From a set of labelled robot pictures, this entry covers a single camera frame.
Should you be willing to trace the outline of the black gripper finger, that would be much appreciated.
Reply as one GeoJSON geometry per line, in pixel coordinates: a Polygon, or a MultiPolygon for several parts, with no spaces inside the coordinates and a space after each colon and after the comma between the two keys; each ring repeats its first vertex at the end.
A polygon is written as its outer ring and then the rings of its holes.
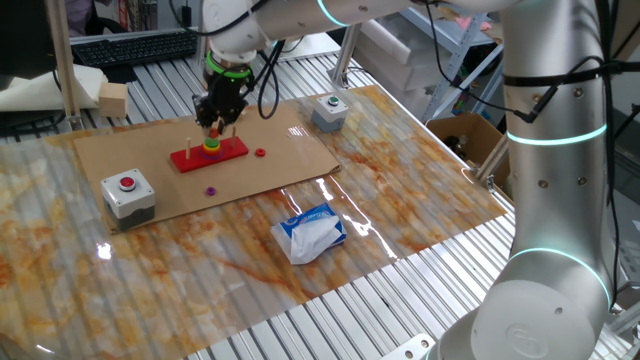
{"type": "Polygon", "coordinates": [[[193,96],[195,112],[195,122],[202,129],[204,136],[208,136],[213,124],[213,115],[209,97],[207,94],[196,94],[193,96]]]}
{"type": "Polygon", "coordinates": [[[217,130],[223,135],[226,128],[234,125],[247,106],[247,101],[242,97],[220,98],[217,100],[218,125],[217,130]]]}

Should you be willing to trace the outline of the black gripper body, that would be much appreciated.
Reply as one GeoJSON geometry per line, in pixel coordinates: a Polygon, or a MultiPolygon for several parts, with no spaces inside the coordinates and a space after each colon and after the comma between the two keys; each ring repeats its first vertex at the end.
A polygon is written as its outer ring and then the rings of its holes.
{"type": "Polygon", "coordinates": [[[242,97],[241,88],[251,80],[251,72],[204,73],[204,80],[207,85],[207,95],[211,105],[213,121],[218,121],[217,100],[220,98],[242,97]]]}

